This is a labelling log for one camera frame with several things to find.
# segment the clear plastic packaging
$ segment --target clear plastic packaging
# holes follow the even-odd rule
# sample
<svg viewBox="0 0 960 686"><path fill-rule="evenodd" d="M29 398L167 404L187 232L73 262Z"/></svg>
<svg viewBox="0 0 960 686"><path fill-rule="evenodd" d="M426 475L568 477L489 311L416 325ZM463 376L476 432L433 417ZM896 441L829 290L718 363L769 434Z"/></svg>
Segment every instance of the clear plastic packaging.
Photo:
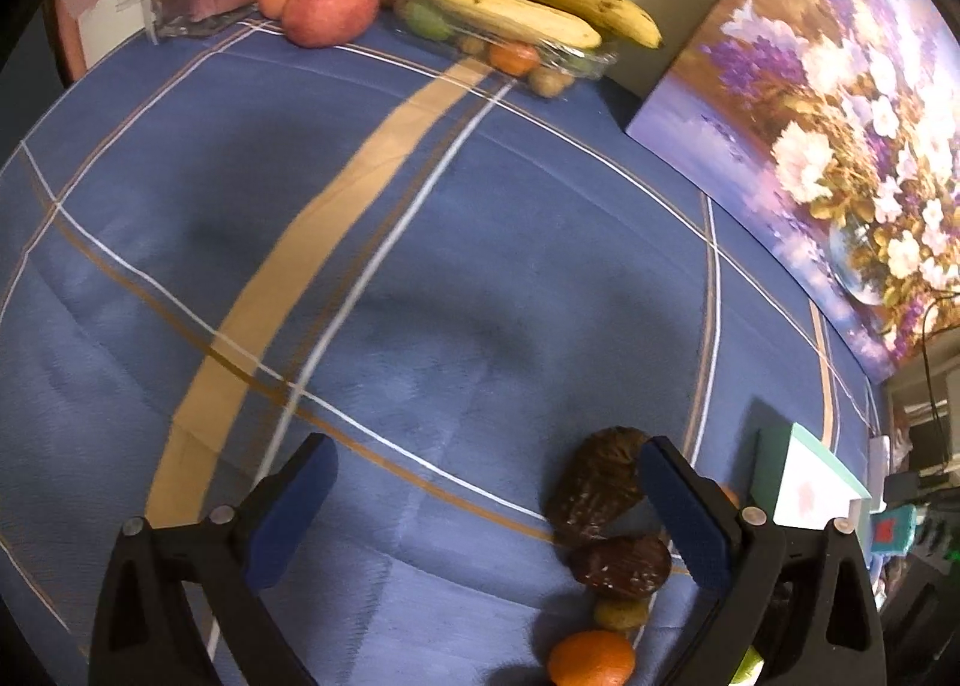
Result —
<svg viewBox="0 0 960 686"><path fill-rule="evenodd" d="M596 50L578 50L506 18L477 12L474 19L469 7L448 0L394 0L394 12L403 32L521 76L544 98L563 95L577 79L600 79L618 57L606 38Z"/></svg>

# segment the lime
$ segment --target lime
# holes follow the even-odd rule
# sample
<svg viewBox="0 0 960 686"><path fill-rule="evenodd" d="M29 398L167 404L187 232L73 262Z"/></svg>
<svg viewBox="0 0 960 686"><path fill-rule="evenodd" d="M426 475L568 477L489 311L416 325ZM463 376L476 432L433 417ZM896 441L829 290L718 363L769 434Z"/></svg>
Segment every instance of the lime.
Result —
<svg viewBox="0 0 960 686"><path fill-rule="evenodd" d="M760 671L763 669L763 659L757 650L750 646L746 654L743 654L743 661L733 675L730 686L752 686L757 683L760 677Z"/></svg>
<svg viewBox="0 0 960 686"><path fill-rule="evenodd" d="M450 23L443 15L422 1L408 1L406 7L403 7L402 17L407 28L424 39L445 42L453 36L453 28L450 28Z"/></svg>

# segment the black wire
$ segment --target black wire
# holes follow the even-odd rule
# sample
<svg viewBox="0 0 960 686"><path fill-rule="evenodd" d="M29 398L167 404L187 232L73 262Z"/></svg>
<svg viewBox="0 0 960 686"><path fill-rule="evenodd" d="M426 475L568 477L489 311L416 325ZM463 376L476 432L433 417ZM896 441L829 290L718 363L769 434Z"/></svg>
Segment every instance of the black wire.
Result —
<svg viewBox="0 0 960 686"><path fill-rule="evenodd" d="M933 377L930 375L930 359L926 355L926 318L930 311L940 302L946 302L952 299L960 298L960 293L943 293L935 291L939 295L935 296L928 307L923 311L923 318L920 319L920 350L923 352L923 374L926 376L926 392L930 395L930 414L933 416L933 422L937 425L937 431L940 433L940 440L943 442L944 464L949 464L953 458L952 440L949 433L944 430L944 422L940 417L939 408L937 408L936 397L933 395Z"/></svg>

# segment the canvas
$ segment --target canvas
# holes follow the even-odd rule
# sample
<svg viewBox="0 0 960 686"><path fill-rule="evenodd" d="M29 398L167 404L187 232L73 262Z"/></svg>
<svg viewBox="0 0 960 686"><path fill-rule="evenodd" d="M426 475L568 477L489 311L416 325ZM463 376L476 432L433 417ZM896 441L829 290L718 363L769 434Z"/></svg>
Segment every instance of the canvas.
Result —
<svg viewBox="0 0 960 686"><path fill-rule="evenodd" d="M930 0L720 0L628 133L781 261L875 381L960 321L960 47Z"/></svg>

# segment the dark brown wrinkled fruit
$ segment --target dark brown wrinkled fruit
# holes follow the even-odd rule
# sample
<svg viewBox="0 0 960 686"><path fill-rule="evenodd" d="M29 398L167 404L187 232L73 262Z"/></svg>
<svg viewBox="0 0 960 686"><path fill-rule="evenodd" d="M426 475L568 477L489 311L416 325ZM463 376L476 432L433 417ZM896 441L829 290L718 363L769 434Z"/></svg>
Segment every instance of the dark brown wrinkled fruit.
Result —
<svg viewBox="0 0 960 686"><path fill-rule="evenodd" d="M614 426L589 435L570 459L544 515L560 541L579 544L643 499L637 454L649 440L640 429Z"/></svg>
<svg viewBox="0 0 960 686"><path fill-rule="evenodd" d="M651 534L611 537L570 553L570 571L603 597L649 597L670 576L670 552Z"/></svg>

